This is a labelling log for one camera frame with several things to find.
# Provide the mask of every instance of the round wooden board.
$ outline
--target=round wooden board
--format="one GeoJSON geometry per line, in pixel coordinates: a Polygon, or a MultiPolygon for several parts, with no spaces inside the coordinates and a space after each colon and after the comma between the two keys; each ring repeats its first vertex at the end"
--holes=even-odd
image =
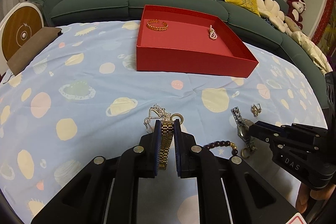
{"type": "Polygon", "coordinates": [[[8,61],[13,54],[42,28],[41,17],[33,7],[17,9],[8,19],[2,34],[2,51],[8,61]]]}

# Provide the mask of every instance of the red box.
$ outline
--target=red box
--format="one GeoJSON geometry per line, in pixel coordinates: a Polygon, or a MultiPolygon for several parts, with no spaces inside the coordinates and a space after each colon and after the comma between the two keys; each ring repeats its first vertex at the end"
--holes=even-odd
{"type": "Polygon", "coordinates": [[[180,8],[146,5],[136,43],[139,71],[168,71],[248,77],[258,61],[218,17],[180,8]],[[147,27],[148,20],[168,23],[165,31],[147,27]],[[210,25],[217,39],[209,38],[210,25]]]}

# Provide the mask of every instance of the bed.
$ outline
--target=bed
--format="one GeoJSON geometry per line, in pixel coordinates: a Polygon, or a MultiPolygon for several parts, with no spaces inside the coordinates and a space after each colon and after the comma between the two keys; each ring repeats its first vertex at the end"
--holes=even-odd
{"type": "MultiPolygon", "coordinates": [[[[326,128],[304,75],[254,46],[247,45],[259,64],[247,79],[139,72],[139,21],[61,28],[22,73],[8,70],[0,84],[0,189],[25,224],[94,157],[117,157],[137,145],[154,104],[182,114],[182,131],[200,145],[230,140],[244,148],[230,111],[236,106],[253,122],[326,128]],[[256,119],[250,108],[258,103],[256,119]]],[[[139,224],[199,223],[196,179],[177,177],[173,146],[167,170],[140,179],[139,224]]],[[[300,182],[271,161],[267,144],[256,146],[248,163],[294,205],[300,182]]],[[[225,147],[212,152],[231,156],[225,147]]]]}

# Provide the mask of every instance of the brown folder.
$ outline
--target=brown folder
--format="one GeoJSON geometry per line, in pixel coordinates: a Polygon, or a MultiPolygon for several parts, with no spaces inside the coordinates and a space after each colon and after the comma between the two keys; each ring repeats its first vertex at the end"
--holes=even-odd
{"type": "Polygon", "coordinates": [[[61,34],[61,28],[52,27],[43,27],[35,33],[8,60],[7,65],[13,74],[16,76],[22,72],[41,51],[61,34]]]}

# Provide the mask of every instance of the sofa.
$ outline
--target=sofa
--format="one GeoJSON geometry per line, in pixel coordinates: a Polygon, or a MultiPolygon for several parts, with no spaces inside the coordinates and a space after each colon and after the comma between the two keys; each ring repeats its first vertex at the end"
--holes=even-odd
{"type": "MultiPolygon", "coordinates": [[[[304,50],[288,35],[252,12],[224,0],[27,0],[40,7],[46,26],[75,22],[140,19],[146,4],[163,5],[218,16],[244,42],[294,64],[307,78],[322,108],[327,108],[325,79],[304,50]]],[[[275,0],[286,14],[288,4],[275,0]]]]}

